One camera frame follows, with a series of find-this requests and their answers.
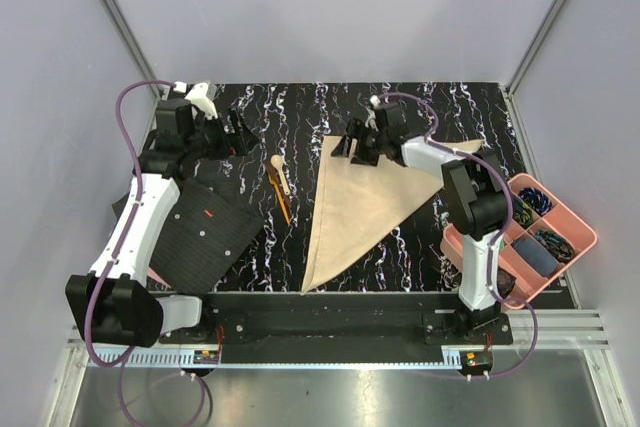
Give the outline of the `beige cloth napkin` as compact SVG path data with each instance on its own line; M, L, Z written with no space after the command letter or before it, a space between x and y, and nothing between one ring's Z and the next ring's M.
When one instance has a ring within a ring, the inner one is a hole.
M328 135L322 143L303 293L343 273L443 188L440 168L333 157L340 140Z

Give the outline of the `beige wooden spoon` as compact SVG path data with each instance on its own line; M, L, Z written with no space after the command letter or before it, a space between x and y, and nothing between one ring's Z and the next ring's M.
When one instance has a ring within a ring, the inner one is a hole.
M282 188L283 193L286 196L290 196L291 195L290 187L284 172L284 166L285 166L284 158L281 155L274 154L271 157L271 165L275 168L278 174L280 186Z

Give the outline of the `orange plastic knife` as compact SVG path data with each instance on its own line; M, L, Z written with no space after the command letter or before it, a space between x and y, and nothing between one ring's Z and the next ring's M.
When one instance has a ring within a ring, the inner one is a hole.
M276 198L283 213L284 219L288 225L291 224L291 212L288 197L285 195L281 186L279 175L273 167L266 167L270 184L273 186Z

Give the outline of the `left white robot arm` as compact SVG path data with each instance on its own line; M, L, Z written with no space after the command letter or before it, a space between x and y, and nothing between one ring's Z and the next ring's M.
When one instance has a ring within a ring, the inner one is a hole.
M176 330L208 341L216 319L205 297L263 229L238 188L203 169L257 145L238 111L172 98L159 103L156 120L109 242L88 273L65 287L89 346L151 347Z

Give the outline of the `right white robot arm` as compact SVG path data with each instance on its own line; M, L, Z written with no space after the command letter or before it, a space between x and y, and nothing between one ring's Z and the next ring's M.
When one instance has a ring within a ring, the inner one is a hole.
M501 314L499 247L513 215L511 193L498 172L497 157L490 149L467 153L436 142L430 133L411 131L397 102L381 104L372 97L368 111L365 121L349 120L331 155L364 166L376 166L384 156L443 181L450 222L462 235L463 271L460 305L440 331L476 343Z

